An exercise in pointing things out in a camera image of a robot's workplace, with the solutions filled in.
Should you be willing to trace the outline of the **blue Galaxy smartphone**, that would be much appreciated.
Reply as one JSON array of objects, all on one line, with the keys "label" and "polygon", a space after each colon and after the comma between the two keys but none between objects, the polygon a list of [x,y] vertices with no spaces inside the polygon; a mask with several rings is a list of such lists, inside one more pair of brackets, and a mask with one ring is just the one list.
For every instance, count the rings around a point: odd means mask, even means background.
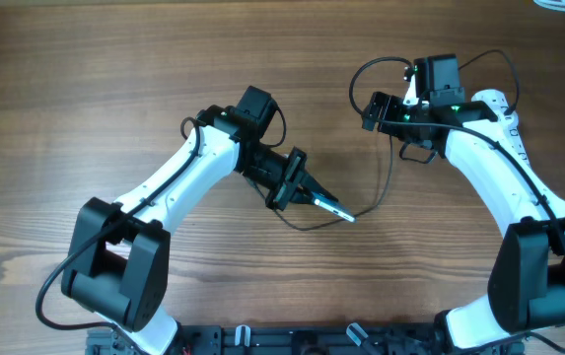
[{"label": "blue Galaxy smartphone", "polygon": [[320,207],[347,222],[356,222],[356,217],[353,215],[353,213],[339,202],[335,202],[334,200],[328,199],[325,196],[315,192],[312,193],[312,196],[313,205]]}]

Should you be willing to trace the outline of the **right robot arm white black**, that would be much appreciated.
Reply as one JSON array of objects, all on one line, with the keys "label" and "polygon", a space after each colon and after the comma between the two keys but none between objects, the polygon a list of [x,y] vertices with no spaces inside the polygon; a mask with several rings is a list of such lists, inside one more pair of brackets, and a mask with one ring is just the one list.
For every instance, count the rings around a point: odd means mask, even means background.
[{"label": "right robot arm white black", "polygon": [[409,61],[406,94],[376,92],[360,115],[366,130],[426,149],[459,170],[503,238],[486,293],[436,316],[429,351],[509,352],[565,325],[565,200],[532,170],[516,103],[494,89],[468,96],[460,71],[452,54]]}]

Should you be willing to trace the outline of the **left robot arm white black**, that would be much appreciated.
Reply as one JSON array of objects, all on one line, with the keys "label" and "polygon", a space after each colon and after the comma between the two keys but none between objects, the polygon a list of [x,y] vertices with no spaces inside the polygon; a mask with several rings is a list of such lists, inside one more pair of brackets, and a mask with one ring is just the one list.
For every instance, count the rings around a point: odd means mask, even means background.
[{"label": "left robot arm white black", "polygon": [[265,205],[313,204],[352,221],[336,197],[305,169],[307,156],[274,152],[261,139],[280,108],[248,87],[236,106],[211,106],[192,120],[185,143],[139,186],[80,210],[61,291],[106,320],[139,354],[164,354],[178,323],[162,308],[172,234],[217,182],[243,175],[268,191]]}]

